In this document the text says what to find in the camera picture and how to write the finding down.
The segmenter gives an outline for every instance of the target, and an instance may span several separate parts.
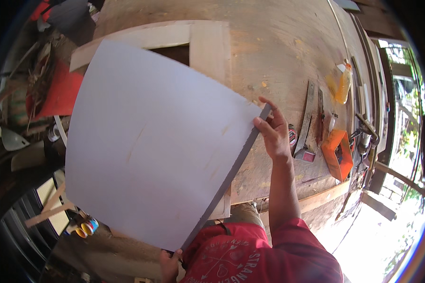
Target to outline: orange plastic box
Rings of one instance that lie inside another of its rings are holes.
[[[339,164],[335,149],[339,146],[342,147],[342,161]],[[348,173],[353,167],[353,158],[351,156],[351,149],[349,148],[348,133],[340,129],[333,129],[329,137],[321,145],[324,158],[326,159],[329,172],[332,177],[343,182],[348,176]]]

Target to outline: person's left hand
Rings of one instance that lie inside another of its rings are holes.
[[[183,251],[181,249],[176,250],[173,256],[170,257],[170,253],[166,250],[160,251],[159,264],[162,271],[162,283],[173,283],[176,282],[178,276],[178,260],[182,258]]]

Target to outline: yellow plastic bottle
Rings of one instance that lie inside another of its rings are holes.
[[[348,92],[351,88],[351,80],[353,79],[353,73],[351,72],[351,65],[346,64],[345,71],[340,77],[340,84],[337,93],[335,93],[336,101],[341,104],[345,104],[346,100],[348,100]]]

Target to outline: person's right hand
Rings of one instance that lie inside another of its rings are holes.
[[[260,96],[261,102],[269,103],[274,117],[268,117],[266,121],[260,117],[253,119],[253,124],[260,130],[265,140],[266,151],[273,161],[278,159],[291,160],[291,151],[289,149],[288,122],[280,109],[269,99]]]

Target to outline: hand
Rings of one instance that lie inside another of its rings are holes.
[[[260,117],[253,119],[253,124],[260,130],[265,140],[266,151],[273,161],[278,159],[291,159],[291,150],[289,149],[288,123],[280,109],[269,99],[260,96],[261,102],[269,103],[274,117],[268,116],[266,121]]]
[[[178,276],[178,260],[182,258],[183,251],[176,250],[173,256],[166,250],[161,250],[159,255],[159,264],[162,271],[162,283],[176,282]]]

